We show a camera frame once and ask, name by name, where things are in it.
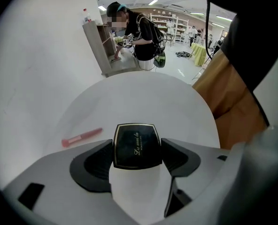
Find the white round table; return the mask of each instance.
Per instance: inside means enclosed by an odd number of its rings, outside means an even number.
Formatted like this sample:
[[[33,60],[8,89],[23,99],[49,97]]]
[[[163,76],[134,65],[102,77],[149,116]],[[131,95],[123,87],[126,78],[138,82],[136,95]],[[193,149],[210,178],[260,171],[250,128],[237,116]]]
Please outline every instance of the white round table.
[[[63,150],[63,138],[96,128],[103,131],[71,147],[113,139],[122,123],[154,124],[160,139],[219,148],[213,115],[190,85],[162,73],[129,72],[104,79],[81,93],[57,125],[45,155]],[[171,182],[164,163],[143,170],[112,165],[109,180],[113,199],[138,223],[163,219]]]

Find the table with green tablecloth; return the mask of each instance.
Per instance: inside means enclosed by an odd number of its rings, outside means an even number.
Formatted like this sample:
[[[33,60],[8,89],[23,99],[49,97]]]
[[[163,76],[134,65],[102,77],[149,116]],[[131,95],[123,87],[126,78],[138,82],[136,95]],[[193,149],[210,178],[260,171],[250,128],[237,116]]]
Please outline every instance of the table with green tablecloth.
[[[192,54],[195,56],[194,58],[194,64],[196,66],[201,66],[205,63],[206,58],[206,48],[202,45],[199,45],[197,43],[192,43],[191,48],[193,50]]]

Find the black backpack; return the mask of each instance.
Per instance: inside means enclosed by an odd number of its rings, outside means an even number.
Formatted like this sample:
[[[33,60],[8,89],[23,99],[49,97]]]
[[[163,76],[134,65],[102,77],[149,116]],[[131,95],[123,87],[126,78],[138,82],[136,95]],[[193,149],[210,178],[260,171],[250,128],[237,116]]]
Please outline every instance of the black backpack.
[[[142,18],[148,19],[147,17],[145,17],[145,15],[143,13],[138,15],[137,20],[136,20],[136,23],[138,25],[138,31],[140,31],[140,21],[141,21]],[[158,29],[157,24],[155,24],[151,20],[149,20],[149,22],[150,22],[153,37],[154,37],[153,38],[153,44],[157,47],[156,55],[162,54],[164,52],[164,49],[165,49],[164,35]]]

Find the white shelving unit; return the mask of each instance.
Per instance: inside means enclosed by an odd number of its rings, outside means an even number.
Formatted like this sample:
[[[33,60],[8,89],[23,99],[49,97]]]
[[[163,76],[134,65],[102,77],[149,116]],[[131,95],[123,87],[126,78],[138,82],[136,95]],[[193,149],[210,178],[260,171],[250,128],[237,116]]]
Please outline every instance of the white shelving unit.
[[[163,34],[167,33],[167,27],[165,25],[167,22],[166,19],[169,19],[169,18],[171,18],[174,21],[174,25],[175,25],[175,28],[174,28],[175,34],[174,35],[176,36],[175,41],[184,42],[185,36],[186,36],[184,34],[184,32],[186,32],[188,29],[188,22],[189,22],[188,20],[180,19],[177,17],[168,17],[168,16],[162,16],[162,15],[150,14],[151,21],[158,24],[158,28],[160,29],[161,32],[163,32]]]

